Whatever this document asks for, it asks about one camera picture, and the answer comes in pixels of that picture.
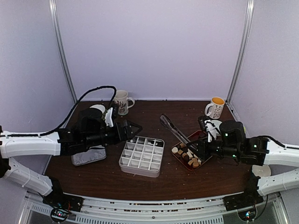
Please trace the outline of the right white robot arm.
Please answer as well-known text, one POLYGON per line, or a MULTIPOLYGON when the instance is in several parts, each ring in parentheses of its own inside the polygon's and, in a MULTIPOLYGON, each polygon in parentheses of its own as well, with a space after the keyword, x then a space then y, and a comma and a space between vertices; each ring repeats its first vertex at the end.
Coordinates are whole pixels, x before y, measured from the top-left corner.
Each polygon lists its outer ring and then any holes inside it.
POLYGON ((248 186, 240 194, 240 203, 251 205, 257 196, 298 188, 299 186, 299 147, 283 144, 268 135, 246 138, 241 122, 227 120, 220 123, 216 132, 221 139, 207 138, 187 142, 186 146, 202 161, 213 155, 219 158, 231 158, 237 163, 251 166, 285 165, 294 170, 278 175, 260 176, 253 174, 248 186))

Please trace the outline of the bunny print tin lid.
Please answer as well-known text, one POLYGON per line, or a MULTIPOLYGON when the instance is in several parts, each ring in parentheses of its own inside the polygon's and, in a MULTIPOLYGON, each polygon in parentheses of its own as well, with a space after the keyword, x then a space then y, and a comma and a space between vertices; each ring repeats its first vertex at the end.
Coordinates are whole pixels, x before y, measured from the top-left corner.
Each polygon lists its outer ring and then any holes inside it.
POLYGON ((71 156, 71 162, 74 166, 81 166, 88 163, 105 159, 107 156, 105 148, 92 148, 87 152, 77 153, 71 156))

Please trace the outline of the white divided tin box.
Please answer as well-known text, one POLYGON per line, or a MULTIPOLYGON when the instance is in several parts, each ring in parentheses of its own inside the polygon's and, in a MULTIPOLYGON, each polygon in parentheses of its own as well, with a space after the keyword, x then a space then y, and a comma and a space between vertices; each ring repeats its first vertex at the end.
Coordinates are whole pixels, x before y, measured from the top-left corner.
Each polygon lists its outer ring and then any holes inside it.
POLYGON ((135 136, 125 143, 119 159, 124 173, 157 178, 160 175, 165 142, 143 136, 135 136))

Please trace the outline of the metal tongs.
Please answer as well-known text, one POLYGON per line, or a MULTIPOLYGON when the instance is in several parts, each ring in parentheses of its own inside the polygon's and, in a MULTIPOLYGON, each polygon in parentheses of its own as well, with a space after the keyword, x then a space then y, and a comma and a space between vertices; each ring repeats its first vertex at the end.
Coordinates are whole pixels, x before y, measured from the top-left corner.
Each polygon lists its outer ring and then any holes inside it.
POLYGON ((190 140, 172 123, 172 121, 164 113, 160 116, 160 124, 171 131, 173 135, 185 145, 190 142, 190 140))

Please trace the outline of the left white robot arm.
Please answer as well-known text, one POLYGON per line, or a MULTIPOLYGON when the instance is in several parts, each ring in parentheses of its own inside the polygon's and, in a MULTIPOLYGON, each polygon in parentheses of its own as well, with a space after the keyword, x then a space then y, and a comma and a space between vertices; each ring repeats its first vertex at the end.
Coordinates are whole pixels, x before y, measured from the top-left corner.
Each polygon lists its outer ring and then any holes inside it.
POLYGON ((14 157, 22 155, 71 156, 96 146, 116 145, 134 138, 142 126, 125 120, 115 122, 117 112, 91 107, 79 112, 70 128, 57 128, 47 133, 0 132, 0 176, 32 189, 57 207, 67 203, 60 183, 21 165, 14 157))

